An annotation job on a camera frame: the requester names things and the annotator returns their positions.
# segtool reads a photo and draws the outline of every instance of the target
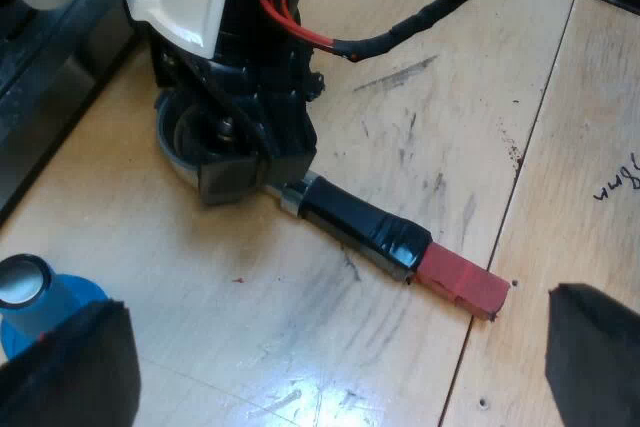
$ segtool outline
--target scuff mark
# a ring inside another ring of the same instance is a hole
[[[367,342],[367,346],[372,345],[373,340],[375,339],[375,337],[377,336],[378,333],[381,333],[383,326],[387,323],[389,317],[391,316],[391,313],[393,312],[393,310],[395,310],[395,306],[397,304],[398,301],[398,295],[396,296],[396,298],[393,301],[393,305],[391,307],[391,310],[389,311],[389,313],[385,316],[385,319],[383,320],[382,324],[380,325],[380,327],[376,330],[376,332],[374,332],[374,334],[371,336],[371,338],[369,339],[369,341]],[[391,330],[389,331],[389,333],[382,339],[382,342],[380,342],[380,345],[378,346],[376,352],[373,354],[373,356],[371,357],[371,359],[363,362],[361,364],[362,367],[371,365],[373,363],[375,363],[380,356],[382,355],[382,353],[385,351],[385,349],[387,348],[387,346],[391,343],[391,341],[394,339],[394,337],[396,336],[396,334],[398,333],[398,331],[400,330],[400,327],[402,326],[403,322],[404,322],[404,317],[407,313],[407,310],[409,308],[409,305],[411,304],[411,296],[410,295],[405,295],[405,302],[404,305],[402,306],[402,309],[400,310],[398,316],[395,319],[395,322],[392,324],[393,327],[391,327]]]
[[[342,250],[342,253],[344,254],[344,265],[346,267],[349,267],[351,270],[353,270],[353,280],[355,280],[356,282],[362,282],[362,278],[360,277],[360,272],[358,272],[358,267],[356,266],[355,262],[351,259],[351,257],[349,257],[349,253],[347,252],[343,244],[340,244],[340,250]]]
[[[460,242],[460,250],[464,247],[464,240],[467,236],[467,229],[469,228],[469,223],[471,222],[471,218],[473,214],[476,213],[476,195],[471,194],[467,204],[464,206],[464,210],[462,211],[462,241]]]
[[[444,189],[446,186],[447,186],[447,183],[444,181],[444,175],[442,175],[442,172],[440,172],[436,177],[436,184],[435,184],[435,187],[433,188],[433,191],[437,192],[440,190],[441,187]]]
[[[247,414],[247,416],[249,418],[255,418],[255,417],[262,417],[263,415],[266,415],[266,414],[273,414],[274,412],[277,412],[283,407],[286,407],[291,402],[295,402],[300,397],[302,397],[302,391],[300,389],[296,389],[293,392],[291,392],[289,395],[287,395],[284,399],[278,400],[277,402],[274,402],[273,404],[268,405],[263,409],[251,411]]]
[[[353,91],[359,92],[361,90],[368,89],[369,87],[374,86],[381,86],[385,91],[395,89],[396,87],[404,85],[404,83],[411,77],[414,77],[423,72],[429,66],[429,64],[431,64],[431,62],[433,62],[437,58],[437,55],[433,55],[423,60],[422,62],[410,65],[409,67],[399,70],[394,74],[387,75],[386,77],[382,77],[380,79],[376,79],[372,82],[361,85],[360,87],[356,87],[355,89],[353,89]]]
[[[351,410],[353,409],[355,404],[360,400],[365,400],[365,398],[362,397],[361,395],[356,394],[353,390],[347,389],[347,393],[344,396],[344,399],[342,399],[342,401],[338,404],[338,406],[342,410]],[[340,415],[340,410],[336,412],[334,419],[337,419],[339,415]]]

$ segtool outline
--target wooden table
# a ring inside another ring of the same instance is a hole
[[[429,1],[301,6],[358,38]],[[126,302],[138,426],[560,425],[547,291],[588,282],[640,307],[640,196],[593,198],[638,148],[639,34],[596,0],[472,0],[387,56],[314,56],[328,85],[310,105],[314,170],[517,280],[494,324],[395,284],[266,195],[204,208],[156,146],[145,48],[0,230],[0,257],[42,255]]]

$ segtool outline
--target stain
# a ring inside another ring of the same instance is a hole
[[[438,176],[436,177],[436,184],[435,187],[433,188],[434,192],[439,191],[441,188],[444,190],[447,186],[447,183],[444,181],[444,176],[442,175],[442,172],[440,172],[438,174]]]
[[[249,412],[247,416],[249,418],[255,418],[255,417],[262,417],[263,415],[266,415],[266,414],[273,414],[274,412],[277,412],[283,407],[286,407],[291,402],[295,402],[300,397],[302,397],[302,391],[300,389],[296,389],[293,392],[291,392],[289,395],[287,395],[284,399],[278,400],[273,404],[268,405],[260,410],[254,410],[252,412]]]
[[[380,86],[384,91],[393,90],[397,87],[404,85],[404,83],[410,79],[411,77],[415,77],[422,73],[434,60],[438,58],[437,55],[433,55],[422,62],[418,62],[417,64],[410,65],[398,72],[395,72],[391,75],[387,75],[386,77],[381,77],[380,79],[376,79],[374,81],[368,82],[360,87],[356,87],[353,89],[354,92],[359,92],[364,89],[368,89],[370,87]]]
[[[358,266],[351,259],[343,244],[340,244],[340,250],[342,250],[342,253],[344,254],[345,267],[349,267],[351,270],[353,270],[353,280],[355,280],[356,282],[362,282],[362,277],[360,277],[360,272],[358,272]]]
[[[504,128],[502,121],[498,123],[498,129],[500,130],[500,134],[502,134],[502,141],[507,145],[509,159],[513,162],[513,168],[517,174],[520,171],[520,167],[522,167],[522,154],[520,154],[520,150],[516,146],[516,141],[507,133],[507,129]]]
[[[475,194],[471,194],[471,197],[469,197],[469,200],[467,201],[466,205],[464,206],[464,210],[462,211],[462,241],[460,242],[460,250],[462,250],[462,248],[464,247],[464,240],[467,236],[467,229],[469,228],[469,223],[473,218],[473,214],[476,213],[477,206],[478,205],[476,203],[476,196]]]

